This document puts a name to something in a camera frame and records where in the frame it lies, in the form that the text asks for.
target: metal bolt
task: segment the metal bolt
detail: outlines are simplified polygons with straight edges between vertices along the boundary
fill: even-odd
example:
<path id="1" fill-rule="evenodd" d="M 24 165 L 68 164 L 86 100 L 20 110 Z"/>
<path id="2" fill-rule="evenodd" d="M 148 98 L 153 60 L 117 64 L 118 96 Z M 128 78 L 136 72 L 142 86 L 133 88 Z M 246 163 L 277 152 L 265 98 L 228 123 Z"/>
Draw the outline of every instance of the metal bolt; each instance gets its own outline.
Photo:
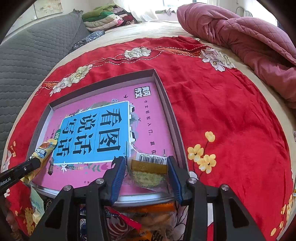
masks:
<path id="1" fill-rule="evenodd" d="M 224 191 L 228 191 L 228 190 L 229 190 L 229 186 L 226 185 L 226 184 L 222 184 L 222 185 L 221 185 L 221 188 L 222 188 L 222 190 L 224 190 Z"/>
<path id="2" fill-rule="evenodd" d="M 195 184 L 197 182 L 197 180 L 194 177 L 190 177 L 190 178 L 188 178 L 188 182 L 191 184 Z"/>
<path id="3" fill-rule="evenodd" d="M 104 179 L 103 178 L 98 178 L 97 180 L 96 180 L 96 184 L 103 184 L 104 183 Z"/>
<path id="4" fill-rule="evenodd" d="M 64 186 L 64 191 L 69 191 L 69 190 L 71 190 L 71 185 L 66 185 L 66 186 Z"/>

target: green food item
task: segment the green food item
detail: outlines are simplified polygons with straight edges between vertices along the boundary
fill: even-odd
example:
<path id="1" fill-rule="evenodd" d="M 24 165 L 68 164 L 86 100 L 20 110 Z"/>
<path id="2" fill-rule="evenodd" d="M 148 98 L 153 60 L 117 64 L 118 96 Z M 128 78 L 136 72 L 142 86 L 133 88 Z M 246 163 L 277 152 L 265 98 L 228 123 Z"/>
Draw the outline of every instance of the green food item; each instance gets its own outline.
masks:
<path id="1" fill-rule="evenodd" d="M 137 171 L 132 172 L 132 177 L 139 186 L 145 188 L 158 186 L 165 179 L 161 174 Z"/>

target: blue gripper pad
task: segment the blue gripper pad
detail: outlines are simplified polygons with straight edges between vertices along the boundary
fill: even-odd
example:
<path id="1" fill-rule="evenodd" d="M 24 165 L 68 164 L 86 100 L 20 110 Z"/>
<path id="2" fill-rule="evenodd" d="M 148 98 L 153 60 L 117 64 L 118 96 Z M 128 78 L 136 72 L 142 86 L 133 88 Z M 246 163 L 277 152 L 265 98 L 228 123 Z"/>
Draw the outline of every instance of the blue gripper pad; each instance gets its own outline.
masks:
<path id="1" fill-rule="evenodd" d="M 171 156 L 168 157 L 168 177 L 170 179 L 170 184 L 173 189 L 175 199 L 181 204 L 183 202 L 182 188 L 177 173 L 174 169 L 174 165 L 171 162 Z"/>
<path id="2" fill-rule="evenodd" d="M 123 156 L 118 157 L 120 159 L 118 170 L 115 174 L 114 180 L 111 185 L 111 196 L 109 201 L 112 205 L 117 201 L 119 196 L 119 191 L 124 179 L 124 174 L 126 172 L 126 160 Z"/>

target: barcode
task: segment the barcode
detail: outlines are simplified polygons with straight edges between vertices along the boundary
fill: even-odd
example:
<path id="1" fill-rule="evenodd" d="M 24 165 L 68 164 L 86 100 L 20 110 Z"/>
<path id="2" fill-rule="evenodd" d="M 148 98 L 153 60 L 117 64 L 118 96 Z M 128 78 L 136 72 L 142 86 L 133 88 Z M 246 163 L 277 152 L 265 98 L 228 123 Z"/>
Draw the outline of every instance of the barcode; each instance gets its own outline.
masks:
<path id="1" fill-rule="evenodd" d="M 166 157 L 140 154 L 139 161 L 166 165 Z"/>

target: pink blanket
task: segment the pink blanket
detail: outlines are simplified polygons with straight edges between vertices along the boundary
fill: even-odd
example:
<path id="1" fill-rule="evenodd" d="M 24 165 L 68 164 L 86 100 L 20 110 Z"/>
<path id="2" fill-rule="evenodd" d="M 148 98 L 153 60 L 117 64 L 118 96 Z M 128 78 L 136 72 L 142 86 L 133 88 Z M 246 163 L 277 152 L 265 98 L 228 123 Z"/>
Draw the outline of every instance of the pink blanket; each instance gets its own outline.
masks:
<path id="1" fill-rule="evenodd" d="M 289 107 L 296 108 L 296 49 L 284 31 L 264 20 L 203 3 L 183 5 L 177 16 L 187 32 L 230 48 Z"/>

